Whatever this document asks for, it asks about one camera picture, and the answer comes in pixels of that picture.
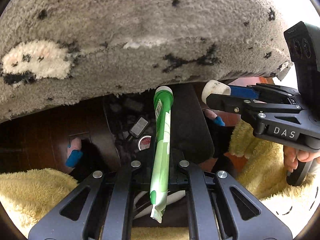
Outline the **person's right hand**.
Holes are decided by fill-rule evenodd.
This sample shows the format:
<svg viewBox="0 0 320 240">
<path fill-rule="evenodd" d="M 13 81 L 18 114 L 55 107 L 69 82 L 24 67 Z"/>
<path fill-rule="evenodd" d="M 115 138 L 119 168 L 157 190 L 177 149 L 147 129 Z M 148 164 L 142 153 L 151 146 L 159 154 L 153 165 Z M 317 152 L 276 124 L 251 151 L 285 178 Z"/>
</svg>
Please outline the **person's right hand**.
<svg viewBox="0 0 320 240">
<path fill-rule="evenodd" d="M 316 159 L 319 164 L 320 153 L 310 153 L 302 150 L 298 150 L 289 146 L 283 146 L 284 152 L 284 166 L 289 172 L 293 172 L 298 167 L 298 162 L 306 163 Z"/>
</svg>

